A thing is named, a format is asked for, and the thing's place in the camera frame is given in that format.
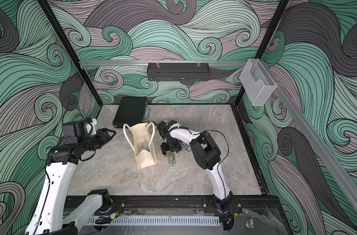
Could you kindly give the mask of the clear compass set green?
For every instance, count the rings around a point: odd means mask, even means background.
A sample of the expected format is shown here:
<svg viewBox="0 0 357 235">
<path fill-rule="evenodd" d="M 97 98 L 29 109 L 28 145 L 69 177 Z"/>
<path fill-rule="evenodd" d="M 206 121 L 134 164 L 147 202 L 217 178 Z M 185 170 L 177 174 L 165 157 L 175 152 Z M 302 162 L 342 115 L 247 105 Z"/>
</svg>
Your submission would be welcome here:
<svg viewBox="0 0 357 235">
<path fill-rule="evenodd" d="M 169 160 L 169 165 L 170 165 L 170 168 L 175 168 L 176 165 L 177 165 L 177 162 L 176 162 L 176 153 L 175 152 L 169 152 L 167 154 L 167 158 Z"/>
</svg>

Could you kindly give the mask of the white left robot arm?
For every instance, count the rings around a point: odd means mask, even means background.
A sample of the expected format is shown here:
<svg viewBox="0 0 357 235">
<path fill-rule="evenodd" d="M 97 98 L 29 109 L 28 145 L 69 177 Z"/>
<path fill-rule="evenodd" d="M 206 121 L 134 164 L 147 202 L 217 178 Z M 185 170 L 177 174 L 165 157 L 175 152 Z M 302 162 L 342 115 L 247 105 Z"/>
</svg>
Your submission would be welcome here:
<svg viewBox="0 0 357 235">
<path fill-rule="evenodd" d="M 107 128 L 98 129 L 88 136 L 80 136 L 73 131 L 64 133 L 48 153 L 44 185 L 25 234 L 77 235 L 97 210 L 111 209 L 112 200 L 108 190 L 92 190 L 67 218 L 63 218 L 70 180 L 82 155 L 102 148 L 115 134 L 115 131 Z"/>
</svg>

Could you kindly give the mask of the cream canvas tote bag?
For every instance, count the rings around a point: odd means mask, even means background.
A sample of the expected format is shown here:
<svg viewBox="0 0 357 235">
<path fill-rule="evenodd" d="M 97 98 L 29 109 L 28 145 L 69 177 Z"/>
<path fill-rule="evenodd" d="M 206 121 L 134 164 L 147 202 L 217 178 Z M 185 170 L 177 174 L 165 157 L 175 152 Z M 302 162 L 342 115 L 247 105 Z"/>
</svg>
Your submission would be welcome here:
<svg viewBox="0 0 357 235">
<path fill-rule="evenodd" d="M 132 148 L 137 169 L 143 169 L 158 163 L 153 143 L 156 126 L 153 122 L 139 123 L 132 127 L 123 125 L 124 136 Z"/>
</svg>

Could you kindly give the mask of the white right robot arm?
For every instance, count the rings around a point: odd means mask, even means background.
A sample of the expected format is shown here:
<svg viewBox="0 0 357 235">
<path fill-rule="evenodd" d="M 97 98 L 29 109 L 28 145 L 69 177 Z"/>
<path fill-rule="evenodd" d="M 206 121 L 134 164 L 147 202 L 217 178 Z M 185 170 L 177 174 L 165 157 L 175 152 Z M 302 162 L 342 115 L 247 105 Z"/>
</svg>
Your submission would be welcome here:
<svg viewBox="0 0 357 235">
<path fill-rule="evenodd" d="M 193 131 L 175 120 L 161 121 L 157 124 L 157 130 L 163 140 L 160 148 L 164 156 L 182 151 L 184 145 L 189 146 L 197 165 L 207 172 L 217 210 L 222 213 L 227 212 L 233 193 L 227 186 L 221 169 L 220 148 L 209 131 Z"/>
</svg>

